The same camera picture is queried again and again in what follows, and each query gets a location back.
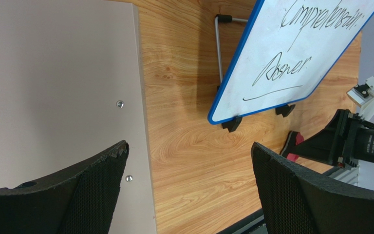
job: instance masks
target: red part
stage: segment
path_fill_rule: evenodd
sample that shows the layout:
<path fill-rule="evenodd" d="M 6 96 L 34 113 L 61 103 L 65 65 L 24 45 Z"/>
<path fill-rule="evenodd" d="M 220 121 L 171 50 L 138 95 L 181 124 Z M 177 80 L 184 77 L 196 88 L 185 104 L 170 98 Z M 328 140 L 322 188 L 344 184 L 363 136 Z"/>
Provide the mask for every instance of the red part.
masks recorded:
<path fill-rule="evenodd" d="M 301 135 L 301 133 L 298 133 L 296 138 L 297 139 L 296 139 L 296 144 L 295 145 L 299 145 L 304 141 L 304 137 Z M 289 159 L 290 161 L 295 162 L 295 161 L 297 161 L 299 156 L 295 155 L 295 154 L 288 154 L 288 157 L 286 157 L 286 158 Z"/>

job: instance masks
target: gray panel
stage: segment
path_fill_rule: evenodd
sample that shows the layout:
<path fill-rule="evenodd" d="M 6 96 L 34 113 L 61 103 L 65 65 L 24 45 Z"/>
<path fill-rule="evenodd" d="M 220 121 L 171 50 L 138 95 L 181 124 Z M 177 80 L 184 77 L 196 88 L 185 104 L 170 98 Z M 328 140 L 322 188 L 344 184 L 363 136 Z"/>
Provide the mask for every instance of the gray panel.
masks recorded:
<path fill-rule="evenodd" d="M 358 167 L 351 170 L 339 169 L 332 173 L 329 177 L 339 180 L 344 183 L 357 186 L 358 184 Z"/>
<path fill-rule="evenodd" d="M 128 3 L 0 0 L 0 187 L 125 139 L 110 233 L 156 233 L 138 23 Z"/>
<path fill-rule="evenodd" d="M 255 220 L 253 220 L 252 222 L 248 223 L 244 227 L 240 228 L 239 230 L 235 231 L 233 234 L 242 234 L 244 232 L 247 232 L 247 231 L 249 231 L 250 228 L 252 228 L 257 223 L 261 222 L 263 219 L 264 219 L 264 216 L 262 215 L 262 216 L 256 218 Z M 254 232 L 252 232 L 252 234 L 263 234 L 263 233 L 267 233 L 265 223 L 263 223 L 262 227 L 256 229 Z"/>

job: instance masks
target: wood grain surface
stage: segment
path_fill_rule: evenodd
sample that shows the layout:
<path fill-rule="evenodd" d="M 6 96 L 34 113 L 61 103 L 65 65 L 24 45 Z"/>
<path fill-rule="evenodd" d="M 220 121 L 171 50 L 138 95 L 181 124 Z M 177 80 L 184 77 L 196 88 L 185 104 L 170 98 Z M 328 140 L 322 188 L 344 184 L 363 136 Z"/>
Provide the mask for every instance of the wood grain surface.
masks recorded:
<path fill-rule="evenodd" d="M 126 0 L 139 7 L 157 229 L 159 234 L 217 233 L 261 208 L 250 149 L 275 152 L 288 131 L 308 138 L 338 108 L 354 110 L 346 91 L 357 84 L 361 35 L 328 76 L 287 118 L 274 110 L 243 118 L 228 133 L 207 114 L 220 85 L 214 17 L 248 18 L 253 0 Z M 244 29 L 220 27 L 226 70 Z M 330 167 L 300 158 L 323 173 Z"/>

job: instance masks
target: whiteboard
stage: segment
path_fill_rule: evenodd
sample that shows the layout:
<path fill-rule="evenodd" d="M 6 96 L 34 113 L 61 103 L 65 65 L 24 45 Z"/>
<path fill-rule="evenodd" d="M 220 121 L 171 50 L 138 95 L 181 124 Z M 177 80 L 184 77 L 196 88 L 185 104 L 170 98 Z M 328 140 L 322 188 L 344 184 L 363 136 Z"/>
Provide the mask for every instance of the whiteboard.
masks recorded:
<path fill-rule="evenodd" d="M 208 114 L 219 124 L 310 96 L 374 0 L 259 0 Z"/>

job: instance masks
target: metal screw head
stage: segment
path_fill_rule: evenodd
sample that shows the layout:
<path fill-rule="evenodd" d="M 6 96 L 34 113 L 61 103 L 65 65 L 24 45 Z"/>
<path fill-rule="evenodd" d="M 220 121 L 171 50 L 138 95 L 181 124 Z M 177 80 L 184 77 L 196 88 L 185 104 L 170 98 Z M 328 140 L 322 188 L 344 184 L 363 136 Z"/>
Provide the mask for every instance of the metal screw head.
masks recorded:
<path fill-rule="evenodd" d="M 124 102 L 119 100 L 118 102 L 116 102 L 116 106 L 119 107 L 119 108 L 122 108 L 122 107 L 124 107 Z"/>
<path fill-rule="evenodd" d="M 133 177 L 131 175 L 127 175 L 127 177 L 125 177 L 126 182 L 131 182 L 132 180 L 133 180 Z"/>

